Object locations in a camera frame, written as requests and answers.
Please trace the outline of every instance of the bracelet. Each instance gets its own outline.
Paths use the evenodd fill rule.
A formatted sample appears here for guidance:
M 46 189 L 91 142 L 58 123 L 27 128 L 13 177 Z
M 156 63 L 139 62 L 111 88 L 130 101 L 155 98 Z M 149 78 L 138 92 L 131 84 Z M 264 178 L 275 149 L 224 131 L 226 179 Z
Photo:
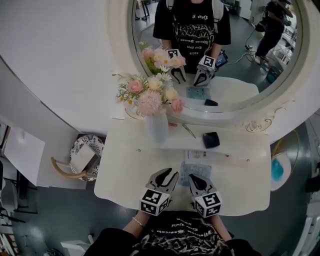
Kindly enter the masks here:
M 132 217 L 132 219 L 134 219 L 141 227 L 145 227 L 144 225 L 141 224 L 141 222 L 139 220 L 137 220 L 135 217 Z

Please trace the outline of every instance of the white daisy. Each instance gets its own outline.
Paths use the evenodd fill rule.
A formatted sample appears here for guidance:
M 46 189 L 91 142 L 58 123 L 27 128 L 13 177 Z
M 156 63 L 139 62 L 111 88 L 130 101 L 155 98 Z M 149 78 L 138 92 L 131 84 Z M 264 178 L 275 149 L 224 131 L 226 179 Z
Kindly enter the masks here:
M 165 73 L 166 73 L 166 72 L 169 71 L 170 67 L 161 65 L 161 66 L 160 66 L 160 69 L 161 69 L 162 72 L 165 72 Z
M 163 77 L 162 77 L 162 74 L 160 74 L 160 73 L 158 73 L 158 74 L 156 74 L 156 76 L 155 76 L 158 80 L 161 80 Z
M 172 79 L 172 77 L 171 77 L 170 75 L 168 75 L 168 74 L 163 74 L 163 75 L 162 75 L 162 79 L 163 79 L 164 81 L 170 81 L 170 80 Z
M 162 65 L 165 67 L 171 67 L 171 58 L 168 55 L 163 57 Z
M 155 62 L 155 63 L 154 63 L 154 66 L 155 66 L 157 69 L 160 69 L 160 68 L 162 67 L 160 62 Z

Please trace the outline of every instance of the white cabinet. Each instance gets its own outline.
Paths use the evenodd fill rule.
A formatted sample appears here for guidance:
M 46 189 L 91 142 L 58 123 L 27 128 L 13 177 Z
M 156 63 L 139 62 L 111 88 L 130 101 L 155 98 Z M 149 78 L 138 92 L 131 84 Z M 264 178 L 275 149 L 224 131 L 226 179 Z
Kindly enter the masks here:
M 247 20 L 250 19 L 251 16 L 251 4 L 252 0 L 240 0 L 240 11 L 239 16 L 245 18 Z

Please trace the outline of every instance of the card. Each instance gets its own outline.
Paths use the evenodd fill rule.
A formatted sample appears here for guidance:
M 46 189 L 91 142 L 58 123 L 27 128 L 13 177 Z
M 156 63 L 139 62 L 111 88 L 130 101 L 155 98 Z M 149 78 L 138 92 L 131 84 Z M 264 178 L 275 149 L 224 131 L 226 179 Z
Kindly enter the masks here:
M 196 100 L 211 100 L 209 88 L 188 87 L 186 88 L 186 97 Z

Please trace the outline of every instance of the paper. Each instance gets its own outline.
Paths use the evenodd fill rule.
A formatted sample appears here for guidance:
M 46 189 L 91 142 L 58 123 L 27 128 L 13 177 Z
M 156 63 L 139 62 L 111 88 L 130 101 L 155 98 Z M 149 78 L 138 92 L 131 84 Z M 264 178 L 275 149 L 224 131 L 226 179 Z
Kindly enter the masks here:
M 185 159 L 184 161 L 189 163 L 202 163 L 204 160 L 208 158 L 208 153 L 206 151 L 198 151 L 198 150 L 185 150 L 184 151 Z
M 45 143 L 42 140 L 20 128 L 11 128 L 4 155 L 23 176 L 36 186 L 44 147 Z

